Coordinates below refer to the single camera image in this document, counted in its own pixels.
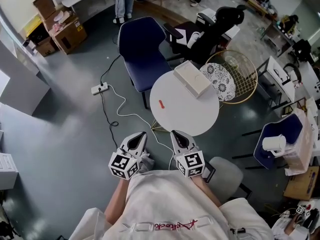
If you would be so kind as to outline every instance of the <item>extension cord plug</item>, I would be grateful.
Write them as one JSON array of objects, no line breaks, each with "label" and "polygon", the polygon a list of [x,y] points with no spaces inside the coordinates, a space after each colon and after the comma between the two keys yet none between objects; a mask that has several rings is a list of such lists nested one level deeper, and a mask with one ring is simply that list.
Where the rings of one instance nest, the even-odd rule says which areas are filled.
[{"label": "extension cord plug", "polygon": [[107,82],[104,82],[102,85],[98,84],[95,87],[91,88],[92,95],[96,95],[98,93],[102,93],[104,91],[108,90]]}]

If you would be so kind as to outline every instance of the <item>navy blue chair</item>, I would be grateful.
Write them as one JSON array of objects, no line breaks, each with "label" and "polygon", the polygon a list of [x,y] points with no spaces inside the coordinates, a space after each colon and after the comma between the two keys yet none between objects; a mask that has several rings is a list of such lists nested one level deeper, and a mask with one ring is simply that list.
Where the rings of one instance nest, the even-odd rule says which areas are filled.
[{"label": "navy blue chair", "polygon": [[150,90],[163,74],[171,71],[159,45],[166,39],[161,26],[152,17],[124,23],[119,31],[118,51],[124,59],[131,82],[142,93],[147,109],[145,91]]},{"label": "navy blue chair", "polygon": [[276,158],[270,151],[266,151],[262,148],[262,141],[264,138],[282,134],[285,137],[286,142],[293,145],[297,141],[302,127],[302,123],[298,116],[296,114],[290,114],[278,122],[267,123],[261,130],[244,133],[242,136],[261,133],[254,152],[253,154],[233,156],[232,159],[254,157],[261,166],[246,167],[246,169],[271,169],[274,167]]}]

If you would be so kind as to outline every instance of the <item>red object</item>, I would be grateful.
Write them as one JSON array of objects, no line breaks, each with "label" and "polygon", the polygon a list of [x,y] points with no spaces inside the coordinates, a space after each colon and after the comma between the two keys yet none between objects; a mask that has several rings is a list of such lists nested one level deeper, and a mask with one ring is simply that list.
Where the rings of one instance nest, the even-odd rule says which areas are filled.
[{"label": "red object", "polygon": [[162,103],[162,100],[161,100],[161,99],[159,99],[159,103],[160,103],[161,108],[164,109],[165,106],[164,106],[164,104]]}]

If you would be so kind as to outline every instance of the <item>round wire basket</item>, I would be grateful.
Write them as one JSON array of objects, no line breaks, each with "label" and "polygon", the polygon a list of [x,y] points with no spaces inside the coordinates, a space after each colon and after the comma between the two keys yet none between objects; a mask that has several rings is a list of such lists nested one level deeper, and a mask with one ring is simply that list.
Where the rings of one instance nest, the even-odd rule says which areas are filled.
[{"label": "round wire basket", "polygon": [[255,65],[248,57],[236,50],[223,50],[212,55],[207,63],[223,66],[232,76],[235,84],[235,97],[225,104],[239,104],[248,100],[256,91],[258,74]]}]

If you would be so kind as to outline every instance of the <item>round white table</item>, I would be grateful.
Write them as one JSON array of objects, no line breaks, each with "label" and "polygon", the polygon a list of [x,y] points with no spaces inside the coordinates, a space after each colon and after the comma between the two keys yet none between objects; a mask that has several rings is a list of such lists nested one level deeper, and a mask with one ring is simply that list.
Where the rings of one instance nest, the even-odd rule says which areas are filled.
[{"label": "round white table", "polygon": [[154,83],[150,107],[155,120],[168,132],[178,130],[197,136],[208,131],[217,120],[219,99],[212,85],[195,98],[170,71]]}]

